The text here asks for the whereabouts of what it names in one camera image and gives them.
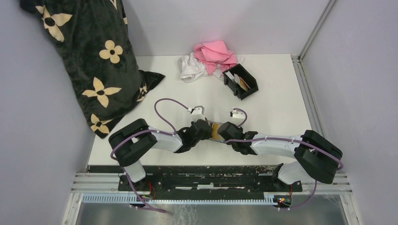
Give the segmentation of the black plastic card box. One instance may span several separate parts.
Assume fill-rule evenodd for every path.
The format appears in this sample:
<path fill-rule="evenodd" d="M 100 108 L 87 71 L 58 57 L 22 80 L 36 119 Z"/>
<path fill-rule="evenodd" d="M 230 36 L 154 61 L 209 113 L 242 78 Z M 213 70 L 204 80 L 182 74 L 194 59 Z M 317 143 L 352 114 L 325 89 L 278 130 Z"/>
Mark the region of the black plastic card box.
<path fill-rule="evenodd" d="M 241 64 L 224 71 L 223 76 L 224 84 L 240 100 L 246 99 L 259 90 L 256 79 Z"/>

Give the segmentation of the grey leather card holder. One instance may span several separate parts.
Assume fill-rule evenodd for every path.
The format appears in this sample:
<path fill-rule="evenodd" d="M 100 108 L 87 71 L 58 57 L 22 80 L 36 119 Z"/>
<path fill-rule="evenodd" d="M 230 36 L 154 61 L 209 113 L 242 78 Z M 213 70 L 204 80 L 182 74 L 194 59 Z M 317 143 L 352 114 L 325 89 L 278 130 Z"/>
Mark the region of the grey leather card holder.
<path fill-rule="evenodd" d="M 223 125 L 223 123 L 210 120 L 207 120 L 207 123 L 211 127 L 211 137 L 209 138 L 209 140 L 224 143 L 225 139 L 220 134 L 218 134 L 218 129 Z"/>

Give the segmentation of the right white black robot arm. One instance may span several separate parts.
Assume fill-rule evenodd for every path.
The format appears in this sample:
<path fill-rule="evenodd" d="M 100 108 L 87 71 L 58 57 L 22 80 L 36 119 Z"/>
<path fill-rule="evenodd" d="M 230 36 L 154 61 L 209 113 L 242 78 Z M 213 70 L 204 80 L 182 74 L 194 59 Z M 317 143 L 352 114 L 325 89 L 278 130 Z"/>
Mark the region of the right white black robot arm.
<path fill-rule="evenodd" d="M 217 133 L 234 151 L 243 155 L 275 155 L 295 159 L 294 162 L 280 164 L 273 172 L 271 186 L 276 191 L 284 191 L 294 182 L 307 179 L 331 184 L 337 171 L 344 167 L 342 151 L 313 130 L 296 136 L 275 136 L 256 131 L 245 133 L 241 127 L 226 122 Z"/>

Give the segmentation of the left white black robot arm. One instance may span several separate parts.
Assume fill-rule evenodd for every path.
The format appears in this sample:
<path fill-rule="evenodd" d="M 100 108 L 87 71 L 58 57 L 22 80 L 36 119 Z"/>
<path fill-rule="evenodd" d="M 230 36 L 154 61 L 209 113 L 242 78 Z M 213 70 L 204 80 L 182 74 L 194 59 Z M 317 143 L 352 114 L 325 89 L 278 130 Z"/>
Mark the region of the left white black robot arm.
<path fill-rule="evenodd" d="M 112 148 L 111 158 L 124 170 L 130 185 L 135 190 L 143 190 L 148 184 L 146 172 L 140 159 L 150 149 L 168 150 L 172 153 L 185 153 L 199 141 L 212 137 L 212 128 L 206 120 L 199 119 L 184 127 L 176 134 L 155 129 L 144 119 L 138 119 L 112 134 L 108 142 Z"/>

